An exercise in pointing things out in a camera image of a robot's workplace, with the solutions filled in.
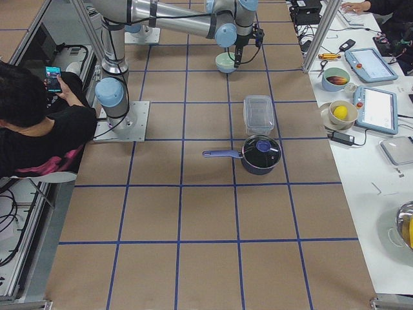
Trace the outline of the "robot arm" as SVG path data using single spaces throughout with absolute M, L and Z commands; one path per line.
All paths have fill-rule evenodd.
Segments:
M 221 48 L 235 47 L 234 66 L 242 64 L 243 49 L 251 39 L 260 47 L 263 31 L 254 22 L 257 1 L 207 1 L 198 12 L 159 1 L 93 1 L 101 15 L 104 78 L 96 96 L 113 129 L 128 123 L 128 65 L 125 61 L 126 26 L 145 25 L 213 39 Z

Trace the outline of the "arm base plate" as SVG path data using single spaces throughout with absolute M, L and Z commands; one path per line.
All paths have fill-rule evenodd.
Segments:
M 95 143 L 144 142 L 150 109 L 149 101 L 131 101 L 125 119 L 106 116 L 102 107 L 93 141 Z
M 125 26 L 126 45 L 156 45 L 160 39 L 160 28 L 146 25 Z

